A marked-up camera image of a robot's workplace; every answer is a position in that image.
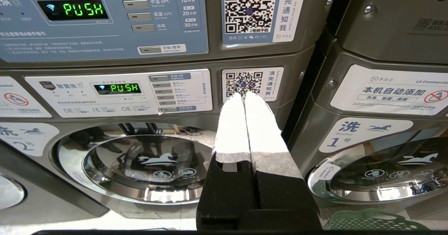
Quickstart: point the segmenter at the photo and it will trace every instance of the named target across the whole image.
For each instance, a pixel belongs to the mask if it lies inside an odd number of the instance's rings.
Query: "green laundry basket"
[[[403,216],[374,208],[363,211],[338,211],[324,226],[325,230],[430,230]]]

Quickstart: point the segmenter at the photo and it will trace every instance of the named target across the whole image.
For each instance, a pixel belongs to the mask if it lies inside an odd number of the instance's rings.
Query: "white control panel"
[[[210,111],[208,69],[88,76],[27,76],[63,118]]]

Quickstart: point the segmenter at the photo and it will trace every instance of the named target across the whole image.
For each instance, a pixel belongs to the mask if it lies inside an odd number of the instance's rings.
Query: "control panel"
[[[0,0],[0,58],[54,62],[208,52],[205,0]]]
[[[63,118],[211,111],[208,69],[90,76],[27,76]]]

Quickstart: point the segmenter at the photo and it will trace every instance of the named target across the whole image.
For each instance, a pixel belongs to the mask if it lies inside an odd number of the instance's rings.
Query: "blue control panel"
[[[205,0],[0,0],[0,58],[55,62],[208,52]]]

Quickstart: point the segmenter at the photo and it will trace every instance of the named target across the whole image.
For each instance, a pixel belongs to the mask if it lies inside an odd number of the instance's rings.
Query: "washing machine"
[[[430,29],[404,29],[406,21],[419,21],[412,15],[433,15],[438,10],[432,5],[446,3],[407,2],[346,0],[347,9],[329,16],[313,54],[320,71],[307,81],[312,89],[303,111],[293,112],[299,115],[288,147],[307,175],[323,222],[337,211],[377,208],[446,229],[448,73],[437,50],[442,37]]]
[[[0,144],[0,151],[0,225],[92,219],[108,211],[11,146]]]
[[[0,137],[127,218],[193,219],[220,107],[251,90],[283,128],[332,3],[3,0]]]

